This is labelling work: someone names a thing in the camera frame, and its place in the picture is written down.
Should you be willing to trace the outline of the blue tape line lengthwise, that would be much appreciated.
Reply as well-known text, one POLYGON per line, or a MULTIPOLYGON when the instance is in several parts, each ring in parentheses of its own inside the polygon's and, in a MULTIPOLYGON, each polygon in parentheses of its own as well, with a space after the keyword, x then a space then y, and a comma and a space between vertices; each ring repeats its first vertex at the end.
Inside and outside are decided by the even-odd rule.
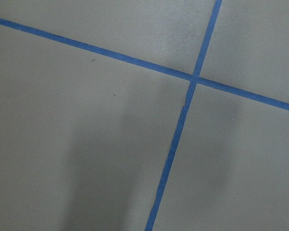
POLYGON ((199 79, 199 76, 203 67, 205 57, 208 51, 210 40, 211 40, 214 27, 218 18, 218 14, 221 8, 221 4, 222 4, 221 0, 216 0, 214 3, 213 9, 211 11, 211 15, 210 15, 210 19, 206 28, 206 32, 205 32, 205 35, 204 35, 204 38, 203 38, 203 41, 202 41, 202 44, 198 53, 198 57, 195 63, 195 68, 192 73, 192 77, 191 77, 191 80, 189 82, 189 86, 186 92, 185 102, 181 109, 180 116, 178 118, 178 122, 176 125, 176 129, 175 129, 173 138, 171 140, 170 150, 168 152, 165 165, 161 173, 161 177, 160 177, 159 184, 158 184, 157 191, 156 191, 155 200, 154 200, 154 203, 152 205, 152 208, 150 210, 150 213, 146 222, 146 226, 144 229, 145 231, 151 231, 154 227, 158 210, 159 210, 159 206, 162 201, 164 190, 167 185, 171 167, 172 167, 175 154, 177 151, 177 147, 178 147, 181 134, 184 128, 185 120, 186 120, 186 117, 187 117, 187 114, 191 105, 191 101, 193 99, 193 95, 194 95, 194 92, 198 83, 198 79, 199 79))

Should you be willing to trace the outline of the blue tape line crosswise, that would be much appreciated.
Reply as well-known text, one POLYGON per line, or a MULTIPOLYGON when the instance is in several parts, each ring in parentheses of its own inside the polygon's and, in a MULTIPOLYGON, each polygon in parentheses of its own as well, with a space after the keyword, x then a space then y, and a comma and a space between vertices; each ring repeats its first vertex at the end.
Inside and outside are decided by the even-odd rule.
MULTIPOLYGON (((73 39, 70 39, 70 38, 65 38, 65 37, 62 37, 62 36, 59 36, 59 35, 55 35, 55 34, 40 30, 40 29, 36 29, 36 28, 33 28, 33 27, 29 27, 29 26, 25 26, 25 25, 22 25, 22 24, 18 24, 18 23, 15 23, 15 22, 12 22, 12 21, 9 21, 9 20, 5 20, 5 19, 2 19, 2 18, 0 18, 0 25, 1 26, 6 26, 6 27, 9 27, 9 28, 12 28, 12 29, 16 29, 16 30, 19 30, 19 31, 22 31, 22 32, 26 32, 26 33, 29 33, 29 34, 32 34, 32 35, 40 36, 40 37, 43 37, 43 38, 46 38, 46 39, 50 39, 50 40, 53 40, 53 41, 56 41, 56 42, 60 42, 60 43, 63 43, 63 44, 67 44, 67 45, 72 46, 72 47, 76 47, 76 48, 79 48, 79 49, 82 49, 82 50, 90 51, 90 52, 93 52, 93 53, 96 53, 96 54, 100 54, 100 55, 103 55, 103 56, 106 56, 106 57, 110 57, 110 58, 113 58, 113 59, 116 59, 116 60, 120 60, 120 61, 123 61, 123 62, 126 62, 126 63, 130 63, 130 64, 133 64, 133 65, 136 65, 136 66, 140 66, 140 67, 143 67, 143 68, 146 68, 146 69, 154 70, 154 71, 166 74, 166 75, 170 75, 170 76, 173 76, 173 77, 178 77, 178 78, 181 78, 181 79, 184 79, 184 80, 190 81, 191 77, 192 77, 191 74, 188 74, 188 73, 185 73, 185 72, 181 72, 181 71, 178 71, 178 70, 174 70, 174 69, 171 69, 169 67, 165 67, 165 66, 162 66, 162 65, 158 65, 158 64, 151 63, 151 62, 147 62, 147 61, 144 61, 144 60, 141 60, 141 59, 137 59, 137 58, 134 58, 134 57, 131 57, 131 56, 127 56, 127 55, 124 55, 124 54, 121 54, 121 53, 118 53, 118 52, 114 52, 114 51, 107 50, 107 49, 104 49, 104 48, 96 47, 96 46, 93 46, 93 45, 90 45, 90 44, 87 44, 87 43, 79 42, 79 41, 76 41, 76 40, 73 40, 73 39)), ((253 92, 250 92, 250 91, 246 91, 246 90, 243 90, 243 89, 232 87, 232 86, 229 86, 229 85, 226 85, 226 84, 222 84, 222 83, 219 83, 219 82, 216 82, 216 81, 213 81, 213 80, 209 80, 209 79, 206 79, 206 78, 202 78, 202 77, 200 77, 197 82, 200 85, 204 85, 204 86, 207 86, 207 87, 210 87, 210 88, 213 88, 213 89, 217 89, 217 90, 221 90, 221 91, 224 91, 224 92, 228 92, 228 93, 231 93, 231 94, 234 94, 234 95, 238 95, 238 96, 241 96, 241 97, 244 97, 244 98, 247 98, 247 99, 251 99, 251 100, 254 100, 254 101, 258 101, 258 102, 261 102, 261 103, 264 103, 264 104, 267 104, 267 105, 271 105, 271 106, 278 107, 278 108, 281 108, 281 109, 289 111, 289 103, 286 103, 286 102, 283 102, 283 101, 279 101, 279 100, 276 100, 276 99, 273 99, 273 98, 270 98, 270 97, 259 95, 259 94, 256 94, 256 93, 253 93, 253 92)))

